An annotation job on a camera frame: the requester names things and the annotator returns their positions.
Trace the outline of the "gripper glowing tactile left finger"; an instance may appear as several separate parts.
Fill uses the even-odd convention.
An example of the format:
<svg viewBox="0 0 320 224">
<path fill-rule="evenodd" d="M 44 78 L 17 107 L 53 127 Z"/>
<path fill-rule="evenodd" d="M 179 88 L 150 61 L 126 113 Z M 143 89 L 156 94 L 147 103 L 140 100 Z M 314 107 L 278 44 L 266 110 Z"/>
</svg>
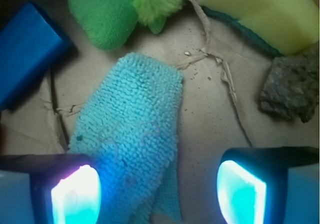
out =
<svg viewBox="0 0 320 224">
<path fill-rule="evenodd" d="M 2 224 L 95 224 L 101 181 L 85 154 L 25 154 L 0 158 Z"/>
</svg>

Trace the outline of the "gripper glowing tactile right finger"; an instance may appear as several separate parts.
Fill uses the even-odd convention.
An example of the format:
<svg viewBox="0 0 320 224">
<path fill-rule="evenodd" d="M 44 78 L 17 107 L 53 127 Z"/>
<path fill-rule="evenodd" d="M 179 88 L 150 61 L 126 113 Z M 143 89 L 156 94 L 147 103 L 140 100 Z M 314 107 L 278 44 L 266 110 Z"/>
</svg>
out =
<svg viewBox="0 0 320 224">
<path fill-rule="evenodd" d="M 216 192 L 228 224 L 318 224 L 319 149 L 230 148 L 218 167 Z"/>
</svg>

